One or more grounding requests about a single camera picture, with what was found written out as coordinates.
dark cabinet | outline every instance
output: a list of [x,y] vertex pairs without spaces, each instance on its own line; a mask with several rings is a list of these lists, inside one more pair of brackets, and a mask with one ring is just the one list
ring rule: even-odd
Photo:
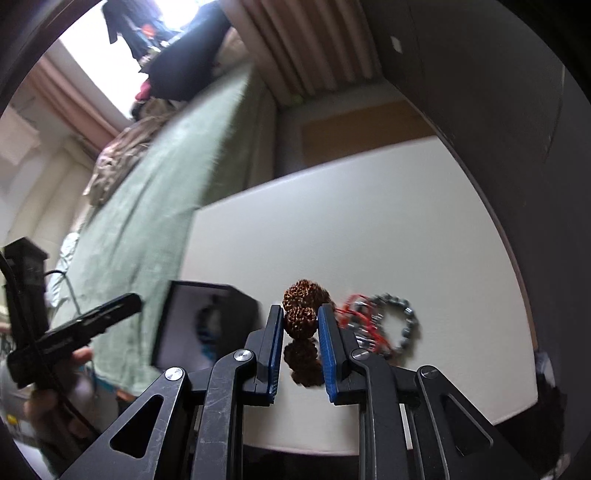
[[[362,0],[384,76],[469,170],[515,253],[562,392],[565,451],[591,430],[591,105],[496,0]],[[392,45],[399,39],[402,53]]]

blue gripper pad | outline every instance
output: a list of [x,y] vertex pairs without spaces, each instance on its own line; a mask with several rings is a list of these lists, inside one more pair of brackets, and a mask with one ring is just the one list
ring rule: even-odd
[[331,403],[336,401],[336,359],[330,338],[329,327],[326,322],[324,309],[318,311],[318,336],[320,338],[320,353],[322,355],[322,371],[324,385]]
[[269,390],[267,396],[269,403],[275,401],[277,395],[277,385],[279,383],[279,366],[281,365],[281,347],[283,346],[283,311],[279,315],[279,321],[275,324],[275,334],[273,335],[273,347],[271,349],[271,358],[269,360]]

mattress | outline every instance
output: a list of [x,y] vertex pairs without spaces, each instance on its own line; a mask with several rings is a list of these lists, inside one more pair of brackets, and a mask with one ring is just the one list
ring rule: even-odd
[[[152,344],[194,212],[252,184],[259,170],[253,166],[256,152],[272,150],[272,139],[261,132],[264,119],[268,122],[267,95],[250,63],[216,80],[165,126],[81,231],[68,272],[81,309],[127,292],[144,301],[140,315],[94,338],[100,379],[138,395],[160,374],[150,366]],[[261,146],[257,138],[271,144]],[[63,288],[52,327],[73,316]]]

beaded bracelet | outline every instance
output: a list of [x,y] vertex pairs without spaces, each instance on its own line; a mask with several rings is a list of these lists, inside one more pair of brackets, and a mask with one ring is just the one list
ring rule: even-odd
[[[382,326],[387,306],[403,309],[406,317],[406,326],[402,329],[402,339],[394,348],[390,347]],[[392,355],[400,357],[405,353],[411,345],[413,330],[418,326],[418,320],[408,300],[393,297],[388,293],[373,297],[351,295],[343,308],[336,309],[336,311],[339,314],[340,326],[355,332],[355,338],[361,348],[366,348],[387,358]]]
[[411,346],[413,340],[413,331],[418,326],[418,320],[415,317],[414,309],[412,309],[410,306],[410,302],[406,299],[394,297],[389,293],[385,293],[384,295],[376,295],[371,297],[369,301],[375,306],[372,312],[372,321],[379,325],[379,328],[381,329],[382,320],[385,317],[385,308],[387,306],[402,309],[406,318],[406,326],[402,329],[402,338],[398,342],[398,345],[391,349],[391,352],[394,355],[402,356],[404,352]]

pink curtain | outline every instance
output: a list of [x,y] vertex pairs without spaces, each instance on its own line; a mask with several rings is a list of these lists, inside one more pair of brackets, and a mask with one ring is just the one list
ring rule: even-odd
[[281,105],[381,75],[359,0],[220,0]]
[[98,151],[119,134],[45,56],[29,72],[27,82],[52,113]]

